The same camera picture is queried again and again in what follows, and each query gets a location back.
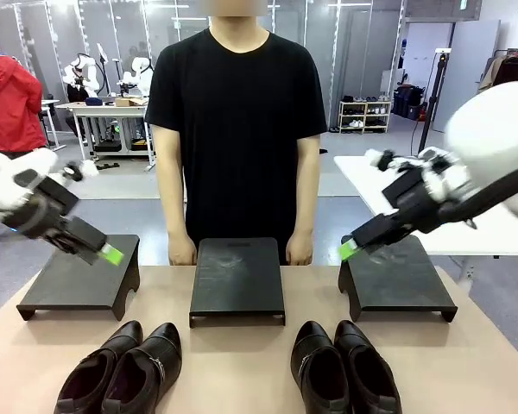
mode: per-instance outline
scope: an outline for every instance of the door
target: door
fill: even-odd
[[[445,131],[452,115],[476,96],[487,60],[496,50],[500,21],[460,22],[455,26],[452,51],[439,95],[433,129]]]

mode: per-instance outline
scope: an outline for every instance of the red jacket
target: red jacket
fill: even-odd
[[[0,151],[44,147],[41,100],[41,83],[9,56],[0,56]]]

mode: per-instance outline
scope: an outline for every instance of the neck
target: neck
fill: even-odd
[[[212,17],[211,34],[229,48],[253,47],[264,42],[268,32],[257,25],[256,17]]]

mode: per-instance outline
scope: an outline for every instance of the man in black t-shirt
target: man in black t-shirt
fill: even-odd
[[[254,16],[226,16],[166,47],[155,66],[146,121],[169,259],[195,264],[209,237],[274,237],[281,264],[308,265],[326,132],[317,69]]]

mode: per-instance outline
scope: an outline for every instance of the leather shoe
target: leather shoe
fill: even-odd
[[[142,326],[130,321],[119,328],[102,347],[84,358],[61,387],[54,414],[95,414],[115,366],[129,350],[142,343]]]
[[[306,414],[345,414],[349,390],[344,365],[325,330],[306,322],[295,339],[290,362]]]
[[[344,360],[355,414],[401,414],[401,400],[388,363],[351,321],[336,328],[334,345]]]
[[[102,413],[153,414],[181,368],[179,332],[172,323],[164,323],[119,361],[105,392]]]

